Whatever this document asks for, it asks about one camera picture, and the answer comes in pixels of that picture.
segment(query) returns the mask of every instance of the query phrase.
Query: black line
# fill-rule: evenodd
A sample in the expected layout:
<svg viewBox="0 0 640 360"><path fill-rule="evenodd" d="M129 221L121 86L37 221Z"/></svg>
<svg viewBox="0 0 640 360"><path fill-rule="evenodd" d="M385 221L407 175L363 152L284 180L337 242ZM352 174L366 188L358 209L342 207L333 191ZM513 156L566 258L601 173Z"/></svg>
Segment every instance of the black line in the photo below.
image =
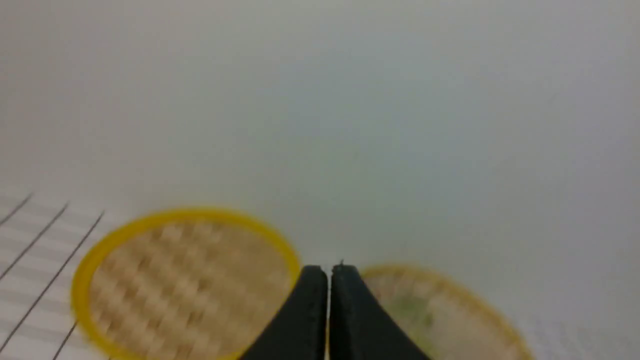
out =
<svg viewBox="0 0 640 360"><path fill-rule="evenodd" d="M71 255L69 255L69 257L67 258L67 260L65 260L64 264L62 264L62 266L58 269L58 271L56 272L56 274L53 276L53 278L51 279L51 281L49 281L49 283L47 284L47 287L44 288L44 290L42 290L42 292L38 295L38 298L33 302L33 304L31 305L31 307L29 308L29 310L27 310L26 314L24 314L22 316L22 318L20 319L20 321L18 322L18 324L13 328L13 330L11 330L11 332L9 333L9 336L7 336L7 338L5 339L4 343L2 344L2 346L0 346L0 354L2 353L2 351L4 350L4 348L6 347L6 345L9 343L9 340L11 340L11 338L13 337L13 335L15 335L15 332L18 331L18 328L22 325L22 323L24 323L25 319L27 318L27 316L29 316L29 314L31 314L31 312L33 311L33 308L36 307L36 305L38 305L38 302L40 301L40 299L42 299L42 297L44 296L44 294L47 292L47 290L51 287L51 284L53 284L53 282L58 278L58 276L60 275L60 273L62 273L62 270L64 270L65 266L69 263L69 261L71 261L71 258L74 257L74 255L76 254L76 252L78 251L78 249L80 249L80 246L82 246L82 244L84 243L84 241L89 237L89 235L91 234L91 232L93 231L93 229L95 229L95 226L98 225L98 223L100 222L100 219L102 219L102 216L104 215L104 211L100 214L100 216L98 217L98 220L96 220L93 225L91 225L91 228L89 229L89 231L87 231L87 233L84 235L84 237L82 238L82 240L80 240L80 242L78 243L78 245L76 246L76 248L73 250L73 252L71 252Z"/></svg>
<svg viewBox="0 0 640 360"><path fill-rule="evenodd" d="M0 226L9 221L9 219L11 219L11 217L18 212L18 210L22 209L22 207L29 201L29 199L31 199L32 196L33 193L27 195L27 197L25 197L24 200L20 202L20 204L18 204L13 210L11 210L9 214L7 214L2 220L0 220Z"/></svg>
<svg viewBox="0 0 640 360"><path fill-rule="evenodd" d="M60 344L58 351L56 351L56 354L53 355L53 359L51 360L56 360L58 358L58 356L60 355L60 352L62 352L62 348L65 347L65 345L67 344L67 341L69 341L69 338L71 337L71 333L74 331L77 324L78 324L77 322L74 322L74 325L71 326L71 330L69 330L69 332L67 333L67 336L65 336L65 339L62 340L62 343Z"/></svg>
<svg viewBox="0 0 640 360"><path fill-rule="evenodd" d="M44 227L44 229L42 229L42 230L41 230L41 231L36 235L36 237L35 237L35 238L33 238L33 240L31 240L31 243L30 243L26 248L24 248L24 250L23 250L23 251L18 255L18 257L17 257L17 258L15 258L15 260L13 260L13 262L11 263L11 265L9 265L9 267L8 267L8 268L6 268L6 269L2 272L2 274L0 275L0 281L1 281L2 279L4 279L5 275L9 272L9 270L11 270L11 269L15 266L15 264L16 264L18 261L20 261L20 259L22 259L22 257L26 254L26 252L27 252L27 251L29 251L29 249L30 249L31 247L33 247L33 245L35 245L36 241L38 241L38 240L42 237L42 235L43 235L47 230L49 230L49 228L53 225L53 223L54 223L54 222L56 222L56 220L60 217L60 215L62 215L62 213L64 213L64 212L65 212L65 210L67 209L67 206L68 206L68 205L69 205L69 203L66 203L66 204L62 207L62 209L61 209L61 210L56 214L56 216L55 216L53 219L51 219L51 221L50 221L50 222L49 222L49 223Z"/></svg>

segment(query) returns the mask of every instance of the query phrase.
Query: blurry grid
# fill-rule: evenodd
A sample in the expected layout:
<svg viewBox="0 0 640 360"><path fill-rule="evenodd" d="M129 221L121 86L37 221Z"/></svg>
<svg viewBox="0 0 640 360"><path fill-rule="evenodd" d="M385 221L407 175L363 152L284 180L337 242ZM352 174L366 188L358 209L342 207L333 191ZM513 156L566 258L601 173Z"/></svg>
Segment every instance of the blurry grid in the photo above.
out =
<svg viewBox="0 0 640 360"><path fill-rule="evenodd" d="M108 360L76 328L69 288L82 257L120 222L109 218L0 192L0 360ZM538 360L639 358L636 336L536 318L513 321Z"/></svg>
<svg viewBox="0 0 640 360"><path fill-rule="evenodd" d="M0 360L106 360L76 329L69 291L115 225L73 204L0 193Z"/></svg>

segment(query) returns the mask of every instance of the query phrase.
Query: mesh grid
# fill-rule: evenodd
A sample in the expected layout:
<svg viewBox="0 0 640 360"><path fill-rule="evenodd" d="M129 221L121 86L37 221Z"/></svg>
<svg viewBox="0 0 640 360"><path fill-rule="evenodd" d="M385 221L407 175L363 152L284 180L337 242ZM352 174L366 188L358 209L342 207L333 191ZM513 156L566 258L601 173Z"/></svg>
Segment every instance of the mesh grid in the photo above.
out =
<svg viewBox="0 0 640 360"><path fill-rule="evenodd" d="M125 242L93 275L93 321L152 359L215 359L248 347L291 288L261 235L208 221L166 224Z"/></svg>
<svg viewBox="0 0 640 360"><path fill-rule="evenodd" d="M393 269L363 278L398 326L435 359L530 359L510 325L437 274Z"/></svg>

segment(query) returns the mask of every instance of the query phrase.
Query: yellow grid rim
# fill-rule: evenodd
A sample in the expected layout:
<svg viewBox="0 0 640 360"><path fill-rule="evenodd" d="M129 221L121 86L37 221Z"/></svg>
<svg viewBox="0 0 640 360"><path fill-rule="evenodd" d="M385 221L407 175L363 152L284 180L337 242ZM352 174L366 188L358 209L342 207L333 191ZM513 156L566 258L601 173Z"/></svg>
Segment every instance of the yellow grid rim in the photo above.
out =
<svg viewBox="0 0 640 360"><path fill-rule="evenodd" d="M78 265L71 285L71 308L78 326L83 330L88 340L96 344L107 356L119 360L151 360L140 357L109 340L92 320L89 306L89 288L96 269L113 250L136 235L167 222L194 218L240 225L262 235L285 259L291 279L289 291L293 290L301 269L297 253L278 231L251 216L225 209L190 208L163 211L139 218L109 233L98 244L94 245ZM245 350L241 349L235 354L218 357L215 360L236 360Z"/></svg>
<svg viewBox="0 0 640 360"><path fill-rule="evenodd" d="M485 300L466 289L464 286L453 281L448 276L434 271L430 268L421 268L419 266L412 265L400 265L400 264L387 264L370 266L362 270L362 279L367 277L373 277L381 274L393 274L403 272L411 274L418 279L424 279L435 284L442 285L442 289L451 293L458 299L463 300L466 304L470 304L476 310L476 313L480 314L487 322L490 322L499 331L501 331L505 338L511 341L522 355L523 360L534 360L533 354L527 342L523 339L520 333L513 328L511 323L506 320L493 306L489 305Z"/></svg>

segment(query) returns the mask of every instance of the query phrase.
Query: circular grid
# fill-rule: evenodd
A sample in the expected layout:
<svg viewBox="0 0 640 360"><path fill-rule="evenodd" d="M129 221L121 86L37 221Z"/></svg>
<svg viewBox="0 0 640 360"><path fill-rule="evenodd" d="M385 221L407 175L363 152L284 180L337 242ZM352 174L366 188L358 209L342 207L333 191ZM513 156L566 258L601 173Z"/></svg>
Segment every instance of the circular grid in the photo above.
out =
<svg viewBox="0 0 640 360"><path fill-rule="evenodd" d="M442 275L407 266L365 270L380 305L426 354L446 360L533 360L489 305Z"/></svg>
<svg viewBox="0 0 640 360"><path fill-rule="evenodd" d="M207 214L140 220L83 260L74 308L111 357L232 359L280 309L300 268L287 244L248 218Z"/></svg>

